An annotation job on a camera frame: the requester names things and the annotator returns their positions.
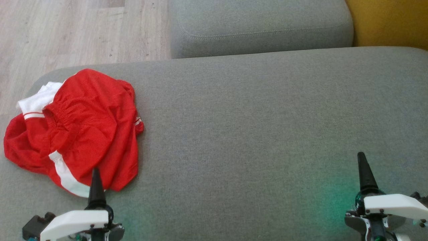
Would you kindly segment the mustard yellow sofa back cushion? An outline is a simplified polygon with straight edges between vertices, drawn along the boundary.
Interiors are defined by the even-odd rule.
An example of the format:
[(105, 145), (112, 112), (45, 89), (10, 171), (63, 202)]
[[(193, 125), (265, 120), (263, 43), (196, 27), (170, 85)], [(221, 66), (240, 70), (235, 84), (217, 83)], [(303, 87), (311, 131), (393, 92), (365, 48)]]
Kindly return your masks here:
[(407, 46), (428, 51), (428, 0), (345, 0), (354, 46)]

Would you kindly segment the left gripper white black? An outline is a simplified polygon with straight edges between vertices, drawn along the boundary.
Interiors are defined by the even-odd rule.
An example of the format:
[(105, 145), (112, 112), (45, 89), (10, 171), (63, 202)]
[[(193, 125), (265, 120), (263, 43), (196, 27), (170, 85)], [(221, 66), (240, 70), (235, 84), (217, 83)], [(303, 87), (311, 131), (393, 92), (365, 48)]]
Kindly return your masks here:
[(55, 217), (40, 233), (40, 241), (122, 241), (124, 227), (113, 221), (98, 168), (92, 171), (88, 206)]

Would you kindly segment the large grey sofa seat cushion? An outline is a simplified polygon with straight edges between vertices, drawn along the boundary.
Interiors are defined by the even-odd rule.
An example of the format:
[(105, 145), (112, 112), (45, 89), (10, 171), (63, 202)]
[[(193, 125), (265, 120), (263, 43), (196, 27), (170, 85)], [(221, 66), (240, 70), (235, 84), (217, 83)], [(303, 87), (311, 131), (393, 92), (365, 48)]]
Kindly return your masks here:
[(106, 193), (124, 241), (360, 241), (357, 153), (428, 195), (428, 51), (354, 47), (87, 65), (129, 82), (138, 176)]

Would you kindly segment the red shorts with white stripe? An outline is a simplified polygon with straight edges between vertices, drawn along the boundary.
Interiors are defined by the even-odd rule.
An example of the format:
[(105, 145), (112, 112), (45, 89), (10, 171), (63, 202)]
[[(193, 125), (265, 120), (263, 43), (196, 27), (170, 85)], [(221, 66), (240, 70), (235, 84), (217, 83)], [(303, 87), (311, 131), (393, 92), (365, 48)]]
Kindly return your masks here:
[(104, 190), (120, 191), (137, 176), (144, 124), (130, 83), (81, 70), (64, 81), (43, 113), (49, 159), (64, 189), (87, 198), (96, 167)]

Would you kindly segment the red jersey with white trim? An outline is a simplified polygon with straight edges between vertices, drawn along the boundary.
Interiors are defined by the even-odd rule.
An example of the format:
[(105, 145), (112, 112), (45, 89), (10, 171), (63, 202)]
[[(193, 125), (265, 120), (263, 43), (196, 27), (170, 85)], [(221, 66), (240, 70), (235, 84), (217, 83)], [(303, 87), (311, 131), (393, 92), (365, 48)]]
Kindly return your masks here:
[(38, 174), (49, 173), (48, 123), (43, 113), (63, 83), (49, 81), (34, 95), (17, 102), (20, 114), (6, 128), (5, 157), (18, 167)]

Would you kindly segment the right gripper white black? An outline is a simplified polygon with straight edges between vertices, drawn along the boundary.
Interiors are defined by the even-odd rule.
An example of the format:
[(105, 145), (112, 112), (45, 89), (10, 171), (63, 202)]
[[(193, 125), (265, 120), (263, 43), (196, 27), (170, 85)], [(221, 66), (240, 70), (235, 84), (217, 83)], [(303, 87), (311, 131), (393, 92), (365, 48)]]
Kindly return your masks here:
[(385, 194), (364, 152), (357, 154), (360, 191), (355, 207), (344, 216), (345, 224), (361, 235), (361, 241), (411, 241), (395, 229), (411, 219), (422, 228), (428, 226), (428, 208), (416, 199), (402, 194)]

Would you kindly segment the grey sofa ottoman cushion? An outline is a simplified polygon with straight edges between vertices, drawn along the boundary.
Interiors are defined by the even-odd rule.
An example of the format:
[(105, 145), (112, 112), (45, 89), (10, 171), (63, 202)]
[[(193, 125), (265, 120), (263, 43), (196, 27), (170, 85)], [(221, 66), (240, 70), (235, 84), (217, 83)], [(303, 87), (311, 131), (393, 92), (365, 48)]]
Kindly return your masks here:
[(345, 0), (170, 0), (173, 59), (346, 48)]

